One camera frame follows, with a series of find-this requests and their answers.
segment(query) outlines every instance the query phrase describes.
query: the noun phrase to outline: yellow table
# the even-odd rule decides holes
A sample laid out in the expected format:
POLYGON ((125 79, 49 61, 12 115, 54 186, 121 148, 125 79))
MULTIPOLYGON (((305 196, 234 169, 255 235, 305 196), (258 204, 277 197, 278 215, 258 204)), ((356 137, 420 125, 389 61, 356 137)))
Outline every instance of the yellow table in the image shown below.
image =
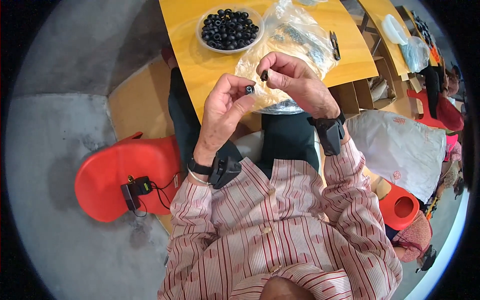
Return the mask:
POLYGON ((358 0, 358 2, 365 11, 366 16, 368 16, 368 18, 370 18, 375 25, 376 31, 382 39, 385 48, 387 49, 388 57, 391 60, 397 75, 401 76, 402 79, 407 80, 408 77, 406 74, 410 73, 410 70, 408 69, 407 63, 403 58, 402 51, 400 50, 398 44, 390 42, 382 29, 382 21, 385 19, 386 15, 391 14, 403 27, 407 37, 410 37, 411 34, 403 22, 402 17, 400 17, 400 14, 397 12, 395 6, 393 6, 390 0, 358 0))
MULTIPOLYGON (((407 9, 405 6, 397 6, 396 7, 396 10, 400 13, 400 16, 402 17, 403 20, 411 20, 412 23, 413 23, 413 26, 414 26, 414 30, 415 30, 415 33, 414 35, 418 36, 419 38, 421 38, 421 40, 426 44, 427 42, 425 41, 425 39, 423 38, 423 36, 421 35, 420 33, 420 30, 418 29, 417 27, 417 23, 415 23, 415 19, 413 17, 413 14, 411 13, 411 11, 409 9, 407 9)), ((433 57, 432 53, 430 52, 430 57, 429 57, 429 61, 430 61, 430 64, 432 66, 435 66, 437 67, 438 66, 438 63, 437 61, 435 60, 435 58, 433 57)))
MULTIPOLYGON (((223 55, 205 49, 195 37, 199 18, 219 2, 211 0, 159 0, 167 25, 168 35, 175 51, 183 79, 198 118, 202 120, 204 102, 221 76, 234 73, 243 53, 223 55)), ((263 14, 273 0, 242 0, 263 14)), ((375 63, 355 22, 339 0, 329 0, 316 6, 303 6, 326 31, 335 31, 340 46, 341 60, 325 77, 327 86, 334 86, 378 76, 375 63)))

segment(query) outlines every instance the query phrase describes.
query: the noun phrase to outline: striped shirt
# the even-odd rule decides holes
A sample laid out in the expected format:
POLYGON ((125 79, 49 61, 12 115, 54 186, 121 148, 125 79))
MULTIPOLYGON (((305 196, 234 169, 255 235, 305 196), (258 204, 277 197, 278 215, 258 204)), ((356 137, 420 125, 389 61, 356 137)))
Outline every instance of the striped shirt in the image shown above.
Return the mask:
POLYGON ((158 299, 259 299, 281 276, 316 299, 388 299, 402 267, 352 140, 324 175, 275 160, 271 180, 248 158, 220 190, 182 184, 158 299))

